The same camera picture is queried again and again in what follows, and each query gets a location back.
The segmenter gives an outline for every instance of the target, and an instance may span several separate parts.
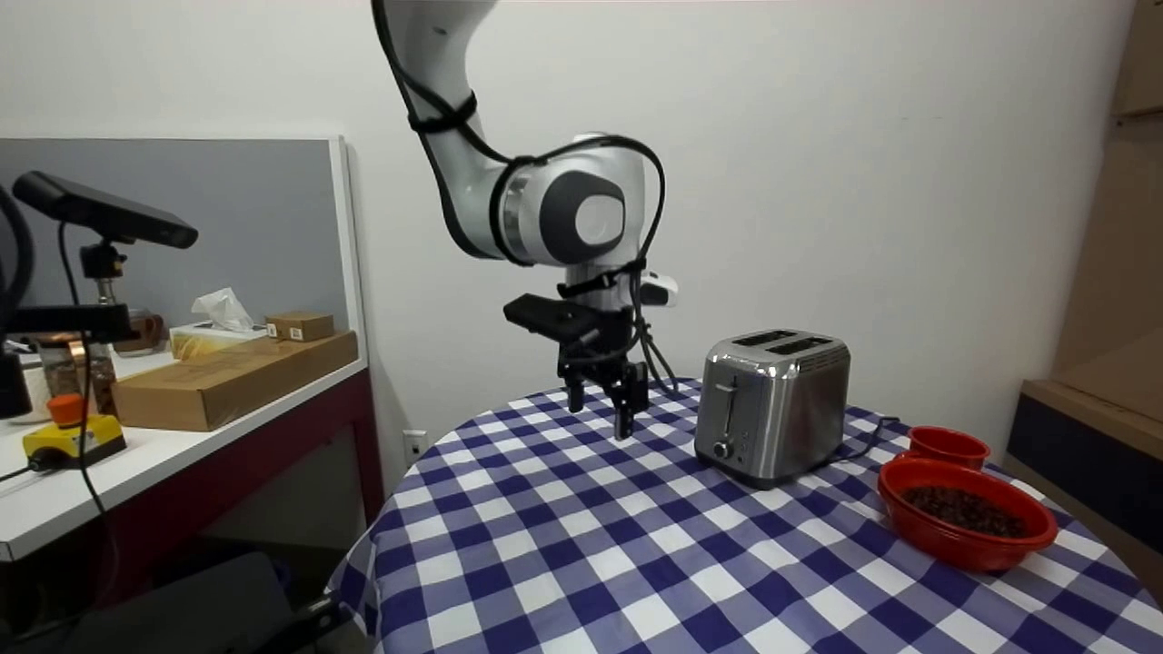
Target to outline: round table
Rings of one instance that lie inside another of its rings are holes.
[[[876,476],[905,426],[755,491],[695,460],[699,390],[651,391],[620,442],[593,388],[577,414],[550,391],[478,415],[408,471],[331,589],[388,654],[1163,652],[1155,603],[1058,507],[1050,548],[966,574],[885,523]],[[846,447],[876,419],[850,408]]]

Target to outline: coffee beans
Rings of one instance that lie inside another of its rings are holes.
[[[944,486],[916,486],[906,490],[905,502],[934,518],[977,533],[1025,538],[1026,525],[1021,518],[999,509],[984,497]]]

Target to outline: red bowl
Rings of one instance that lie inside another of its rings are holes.
[[[990,456],[990,446],[964,432],[946,427],[913,427],[908,431],[908,439],[909,452],[973,470],[980,470]]]
[[[905,502],[916,486],[947,486],[984,497],[1026,525],[1026,538],[982,534],[939,520]],[[1013,568],[1030,552],[1044,549],[1058,535],[1058,524],[1040,502],[1001,479],[946,461],[897,458],[880,468],[877,490],[900,538],[916,549],[963,570]]]

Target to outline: white desk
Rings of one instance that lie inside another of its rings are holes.
[[[124,377],[172,362],[169,353],[114,357],[114,368],[119,377]],[[126,427],[127,448],[90,465],[93,486],[106,509],[112,510],[366,369],[361,357],[213,432]],[[13,426],[0,422],[0,474],[27,464],[21,436],[41,426],[43,424]],[[97,506],[76,470],[50,475],[27,472],[0,483],[0,561],[21,559],[95,517]]]

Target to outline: gray partition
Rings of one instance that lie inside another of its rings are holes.
[[[348,328],[338,216],[327,140],[0,138],[0,184],[40,170],[151,205],[195,227],[188,250],[138,242],[128,255],[117,299],[162,314],[170,326],[193,322],[192,300],[233,286],[256,322],[267,313],[324,311]],[[57,222],[21,205],[36,244],[24,304],[65,304]],[[0,232],[7,240],[7,230]],[[77,253],[94,243],[69,227],[69,255],[81,301],[97,297],[79,278]],[[0,246],[10,278],[10,244]]]

